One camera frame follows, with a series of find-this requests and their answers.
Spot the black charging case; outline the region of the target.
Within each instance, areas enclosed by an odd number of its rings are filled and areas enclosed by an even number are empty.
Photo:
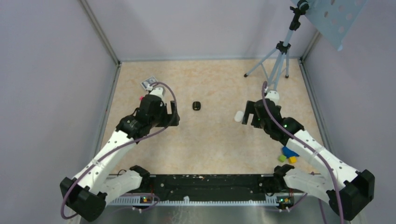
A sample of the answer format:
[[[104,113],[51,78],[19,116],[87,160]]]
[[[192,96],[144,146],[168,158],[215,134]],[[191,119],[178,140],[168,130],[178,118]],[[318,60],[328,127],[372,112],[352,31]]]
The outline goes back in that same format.
[[[201,110],[201,102],[199,102],[199,101],[194,101],[194,102],[192,103],[192,109],[193,109],[194,111],[199,111],[199,110]]]

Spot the white charging case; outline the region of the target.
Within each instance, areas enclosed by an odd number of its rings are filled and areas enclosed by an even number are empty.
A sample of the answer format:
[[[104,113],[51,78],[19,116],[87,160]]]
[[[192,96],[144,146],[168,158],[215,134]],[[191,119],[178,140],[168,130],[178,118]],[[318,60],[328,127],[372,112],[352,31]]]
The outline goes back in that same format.
[[[237,111],[235,116],[234,116],[234,121],[241,123],[244,117],[244,112],[243,111]]]

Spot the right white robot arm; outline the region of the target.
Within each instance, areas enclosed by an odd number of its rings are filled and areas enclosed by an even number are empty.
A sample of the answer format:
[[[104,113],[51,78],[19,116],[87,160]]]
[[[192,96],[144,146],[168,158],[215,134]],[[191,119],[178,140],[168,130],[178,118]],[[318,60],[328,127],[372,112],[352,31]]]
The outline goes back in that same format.
[[[297,153],[319,171],[308,174],[292,165],[274,169],[274,187],[279,192],[298,189],[321,201],[344,220],[352,221],[374,198],[375,176],[369,170],[359,171],[333,155],[318,143],[302,124],[283,117],[281,107],[270,99],[247,101],[242,123],[264,130],[271,139]]]

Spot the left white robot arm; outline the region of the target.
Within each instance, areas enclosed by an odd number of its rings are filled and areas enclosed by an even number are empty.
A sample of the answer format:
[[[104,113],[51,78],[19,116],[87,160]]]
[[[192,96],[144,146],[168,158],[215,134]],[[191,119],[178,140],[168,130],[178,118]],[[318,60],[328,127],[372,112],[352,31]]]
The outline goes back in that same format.
[[[62,204],[60,214],[65,220],[80,216],[92,222],[107,205],[131,190],[144,193],[150,181],[135,170],[107,180],[112,169],[139,142],[154,137],[170,126],[177,126],[180,117],[176,97],[167,112],[164,94],[156,90],[145,95],[130,115],[120,119],[107,143],[94,158],[72,178],[60,182]]]

